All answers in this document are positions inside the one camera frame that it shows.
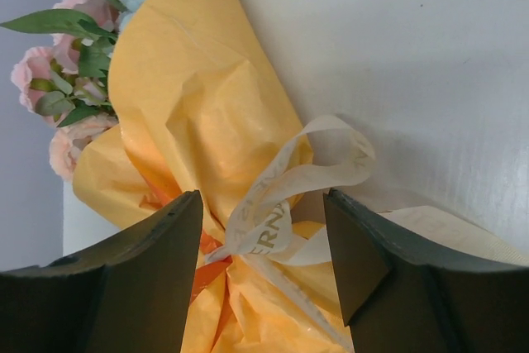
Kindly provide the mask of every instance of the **gray background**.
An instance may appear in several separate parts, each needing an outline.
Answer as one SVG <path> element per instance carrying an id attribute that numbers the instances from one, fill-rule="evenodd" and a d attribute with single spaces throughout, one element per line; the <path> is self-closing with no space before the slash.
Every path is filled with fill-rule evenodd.
<path id="1" fill-rule="evenodd" d="M 60 0 L 0 0 L 0 21 L 49 8 Z M 45 264 L 62 254 L 62 183 L 48 164 L 53 136 L 18 102 L 12 66 L 49 36 L 0 30 L 0 270 Z"/>

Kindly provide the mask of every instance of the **yellow wrapping paper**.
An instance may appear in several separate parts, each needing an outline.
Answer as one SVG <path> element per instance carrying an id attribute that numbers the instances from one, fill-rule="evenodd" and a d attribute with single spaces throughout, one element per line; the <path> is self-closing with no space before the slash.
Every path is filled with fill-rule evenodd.
<path id="1" fill-rule="evenodd" d="M 204 231 L 224 241 L 233 208 L 302 129 L 238 0 L 146 0 L 120 36 L 109 86 L 120 126 L 85 149 L 74 191 L 119 227 L 160 207 L 148 180 L 171 198 L 199 189 Z M 301 141 L 289 166 L 311 161 L 311 148 Z M 319 227 L 301 222 L 294 231 L 309 237 Z M 331 264 L 281 269 L 348 336 Z M 237 257 L 190 305 L 182 348 L 342 351 Z"/>

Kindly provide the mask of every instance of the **white wall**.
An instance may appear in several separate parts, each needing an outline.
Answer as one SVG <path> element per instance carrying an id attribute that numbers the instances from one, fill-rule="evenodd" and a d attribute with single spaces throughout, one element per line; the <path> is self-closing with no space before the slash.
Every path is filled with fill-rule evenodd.
<path id="1" fill-rule="evenodd" d="M 116 232 L 115 226 L 75 197 L 71 184 L 64 184 L 65 255 L 91 246 Z"/>
<path id="2" fill-rule="evenodd" d="M 0 21 L 51 7 L 59 0 L 0 0 Z M 62 253 L 62 189 L 48 164 L 53 131 L 18 103 L 12 66 L 49 36 L 0 29 L 0 271 L 46 265 Z"/>
<path id="3" fill-rule="evenodd" d="M 242 2 L 302 119 L 341 114 L 375 144 L 357 198 L 434 203 L 529 250 L 527 0 Z M 75 208 L 66 246 L 109 232 Z"/>

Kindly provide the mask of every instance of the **pink flower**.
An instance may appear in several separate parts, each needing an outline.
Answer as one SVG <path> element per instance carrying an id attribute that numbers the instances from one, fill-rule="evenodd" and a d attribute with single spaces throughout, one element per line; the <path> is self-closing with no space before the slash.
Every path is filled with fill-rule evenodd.
<path id="1" fill-rule="evenodd" d="M 91 16 L 103 29 L 113 31 L 116 24 L 112 10 L 105 0 L 63 0 L 53 8 L 67 8 L 84 12 Z M 77 74 L 79 71 L 79 52 L 72 49 L 75 37 L 57 33 L 54 39 L 54 57 L 68 74 Z"/>
<path id="2" fill-rule="evenodd" d="M 57 130 L 50 143 L 50 165 L 65 181 L 71 182 L 81 152 L 106 130 L 117 124 L 115 117 L 101 113 Z"/>
<path id="3" fill-rule="evenodd" d="M 20 103 L 30 112 L 35 112 L 35 105 L 45 94 L 31 88 L 33 79 L 51 79 L 50 62 L 53 49 L 50 47 L 33 47 L 24 54 L 24 58 L 13 67 L 11 81 L 20 90 Z M 45 117 L 49 124 L 54 124 L 51 117 Z"/>

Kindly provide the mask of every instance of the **printed ribbon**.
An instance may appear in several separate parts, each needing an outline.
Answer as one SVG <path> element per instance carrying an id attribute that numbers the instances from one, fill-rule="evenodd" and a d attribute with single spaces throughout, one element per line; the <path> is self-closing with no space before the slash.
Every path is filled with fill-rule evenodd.
<path id="1" fill-rule="evenodd" d="M 299 140 L 314 132 L 341 131 L 345 158 L 336 165 L 299 165 L 287 169 Z M 312 238 L 293 233 L 288 199 L 300 193 L 352 186 L 365 181 L 374 166 L 374 150 L 358 131 L 333 116 L 309 122 L 288 141 L 270 165 L 250 187 L 231 214 L 226 227 L 226 244 L 206 255 L 206 263 L 225 260 L 230 255 L 241 258 L 301 308 L 330 337 L 348 351 L 351 341 L 344 338 L 325 319 L 310 298 L 272 261 L 284 265 L 315 265 L 331 261 L 331 252 L 323 227 Z"/>
<path id="2" fill-rule="evenodd" d="M 290 157 L 302 136 L 330 130 L 346 134 L 349 148 L 344 149 L 346 158 L 341 163 L 330 166 L 299 165 L 287 170 Z M 285 265 L 330 262 L 326 228 L 321 228 L 311 239 L 295 235 L 287 199 L 314 190 L 359 184 L 369 177 L 373 165 L 374 150 L 371 144 L 342 120 L 324 116 L 309 122 L 298 135 L 285 144 L 251 186 L 229 218 L 226 244 L 206 255 L 206 262 L 214 264 L 226 260 L 230 255 L 240 255 L 337 343 L 348 351 L 353 351 L 350 341 L 329 324 L 310 298 L 282 274 L 272 261 Z M 527 255 L 492 233 L 436 208 L 404 208 L 381 215 L 401 227 L 454 250 L 490 260 L 529 265 Z"/>

